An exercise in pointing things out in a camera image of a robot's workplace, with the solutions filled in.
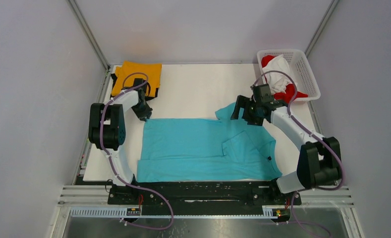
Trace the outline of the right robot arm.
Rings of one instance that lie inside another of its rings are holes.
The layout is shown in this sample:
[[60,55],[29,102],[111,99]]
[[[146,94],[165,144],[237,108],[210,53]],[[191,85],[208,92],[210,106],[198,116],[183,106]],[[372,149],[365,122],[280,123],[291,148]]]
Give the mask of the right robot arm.
[[282,204],[290,199],[293,204],[300,191],[329,190],[327,186],[336,181],[341,187],[345,175],[339,141],[309,130],[291,111],[291,103],[273,97],[269,85],[253,85],[251,89],[251,97],[237,96],[231,120],[242,118],[248,125],[255,126],[262,126],[266,120],[279,128],[299,151],[296,170],[271,180],[270,200]]

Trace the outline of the teal t shirt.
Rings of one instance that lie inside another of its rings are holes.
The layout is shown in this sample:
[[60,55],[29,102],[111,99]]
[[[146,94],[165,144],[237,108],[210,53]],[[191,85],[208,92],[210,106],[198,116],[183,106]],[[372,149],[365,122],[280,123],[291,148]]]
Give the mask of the teal t shirt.
[[232,120],[235,105],[215,119],[151,119],[144,125],[138,182],[273,180],[282,175],[276,140],[261,126]]

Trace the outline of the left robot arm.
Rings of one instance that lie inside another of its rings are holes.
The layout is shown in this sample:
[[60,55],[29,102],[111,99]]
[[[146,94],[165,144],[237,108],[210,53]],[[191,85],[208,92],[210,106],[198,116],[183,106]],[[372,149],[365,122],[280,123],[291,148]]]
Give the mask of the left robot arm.
[[140,121],[146,122],[153,110],[145,96],[150,91],[151,86],[147,77],[136,78],[132,86],[123,85],[120,92],[108,101],[93,103],[90,106],[88,139],[108,160],[113,175],[112,183],[123,186],[120,198],[128,204],[137,201],[139,191],[124,147],[125,113],[131,110]]

